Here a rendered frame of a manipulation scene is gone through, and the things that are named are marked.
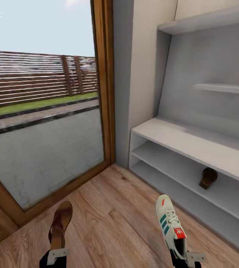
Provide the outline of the sandal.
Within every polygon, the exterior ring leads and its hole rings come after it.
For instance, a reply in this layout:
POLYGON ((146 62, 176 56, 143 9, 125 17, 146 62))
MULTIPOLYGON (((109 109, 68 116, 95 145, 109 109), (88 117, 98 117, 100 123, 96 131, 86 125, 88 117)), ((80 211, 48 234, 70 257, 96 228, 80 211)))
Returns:
POLYGON ((73 208, 69 201, 60 204, 54 215, 54 221, 49 230, 50 251, 65 247, 65 231, 72 219, 73 208), (52 232, 51 232, 52 228, 52 232))
POLYGON ((202 187, 205 190, 208 189, 211 183, 216 181, 218 177, 217 172, 210 167, 205 168, 202 172, 202 175, 203 178, 201 179, 200 187, 202 187))

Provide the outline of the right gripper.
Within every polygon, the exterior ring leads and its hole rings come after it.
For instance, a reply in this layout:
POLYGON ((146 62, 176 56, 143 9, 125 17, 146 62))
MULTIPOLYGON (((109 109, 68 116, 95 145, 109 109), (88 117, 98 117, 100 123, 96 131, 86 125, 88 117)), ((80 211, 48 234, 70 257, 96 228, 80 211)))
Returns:
MULTIPOLYGON (((172 257, 172 263, 175 266, 175 268, 189 268, 188 265, 185 263, 184 259, 177 259, 175 258, 175 255, 172 252, 172 249, 170 249, 170 254, 172 257)), ((195 268, 201 268, 200 262, 194 262, 195 268)))

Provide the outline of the gym shoe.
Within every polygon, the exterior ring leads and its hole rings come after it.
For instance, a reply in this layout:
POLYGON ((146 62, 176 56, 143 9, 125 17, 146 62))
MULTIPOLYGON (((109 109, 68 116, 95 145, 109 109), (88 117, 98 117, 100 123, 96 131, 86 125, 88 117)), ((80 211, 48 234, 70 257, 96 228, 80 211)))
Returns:
POLYGON ((157 199, 156 214, 169 253, 170 249, 172 249, 175 258, 187 260, 184 254, 188 251, 186 244, 187 235, 182 228, 172 200, 166 194, 161 194, 157 199))

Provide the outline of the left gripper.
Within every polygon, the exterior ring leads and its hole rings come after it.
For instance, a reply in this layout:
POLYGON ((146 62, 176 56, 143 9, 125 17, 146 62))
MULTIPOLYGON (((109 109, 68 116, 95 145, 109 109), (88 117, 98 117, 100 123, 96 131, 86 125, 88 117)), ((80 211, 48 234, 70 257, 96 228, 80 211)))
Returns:
POLYGON ((39 268, 66 268, 67 256, 58 257, 54 265, 47 265, 50 250, 41 258, 39 268))

